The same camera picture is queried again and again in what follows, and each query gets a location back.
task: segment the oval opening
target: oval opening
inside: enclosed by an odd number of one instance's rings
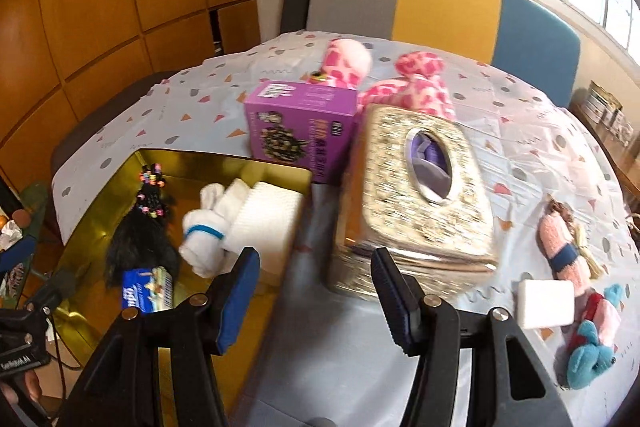
[[[406,161],[415,186],[427,200],[442,203],[451,190],[451,163],[438,141],[421,129],[407,136]]]

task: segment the silver screw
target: silver screw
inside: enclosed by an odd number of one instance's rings
[[[437,295],[425,295],[422,301],[431,308],[437,308],[442,304],[442,299]]]
[[[192,295],[189,297],[189,304],[191,306],[204,306],[209,301],[204,293],[196,293],[196,295]]]
[[[509,312],[504,308],[495,308],[494,311],[491,312],[494,316],[494,319],[500,322],[504,322],[509,318]]]
[[[138,316],[138,313],[139,313],[138,308],[131,307],[131,308],[123,309],[120,315],[126,321],[130,321],[131,319],[135,319]]]

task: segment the patterned plastic tablecloth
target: patterned plastic tablecloth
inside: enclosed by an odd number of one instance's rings
[[[154,86],[55,175],[53,197],[63,240],[136,149],[249,156],[244,98],[262,79],[298,80],[317,70],[328,41],[336,37],[321,32],[284,34],[246,53],[210,58]],[[560,393],[574,425],[606,425],[638,373],[640,266],[625,224],[622,192],[604,153],[571,114],[503,71],[423,46],[353,38],[373,56],[362,89],[398,76],[394,63],[410,51],[432,51],[446,65],[441,76],[476,152],[494,214],[495,246],[502,256],[494,278],[461,296],[457,307],[484,313],[500,305],[513,312],[521,279],[551,279],[536,241],[549,196],[569,204],[575,219],[585,224],[591,251],[607,271],[594,287],[602,291],[618,282],[625,289],[617,362],[590,387]],[[298,427],[326,418],[340,427],[395,427],[416,361],[394,346],[377,303],[337,295],[322,286],[337,191],[314,186],[313,205],[291,261],[274,333],[264,346],[264,367],[247,386],[234,421]],[[570,327],[527,331],[553,378],[562,370],[570,334]],[[459,397],[468,396],[469,367],[470,357],[463,353]],[[453,425],[464,425],[465,417],[465,400],[459,399]]]

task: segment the purple box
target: purple box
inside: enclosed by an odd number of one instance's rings
[[[267,80],[244,101],[254,158],[309,169],[339,184],[356,128],[352,89]]]

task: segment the gold tissue box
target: gold tissue box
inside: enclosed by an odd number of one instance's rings
[[[167,234],[174,247],[182,241],[182,217],[200,207],[200,189],[209,183],[229,186],[240,178],[249,186],[267,182],[308,194],[311,172],[249,158],[201,152],[143,149],[134,152],[111,177],[76,226],[58,267],[78,274],[76,293],[56,310],[56,328],[69,351],[82,364],[100,342],[121,311],[122,290],[104,285],[104,254],[111,234],[129,211],[140,188],[138,176],[144,164],[159,163],[166,179],[164,196],[173,200]],[[194,293],[206,291],[211,279],[193,273],[182,261],[174,282],[174,305]],[[223,357],[211,357],[225,410],[229,412],[252,368],[269,325],[279,288],[266,286],[256,292],[242,323],[238,340]],[[174,425],[170,355],[160,349],[160,392],[165,425]]]
[[[448,193],[420,184],[407,158],[414,137],[435,141],[450,174]],[[427,294],[452,298],[498,265],[493,217],[471,146],[454,123],[386,105],[367,110],[345,175],[329,284],[376,299],[370,254],[388,248]]]

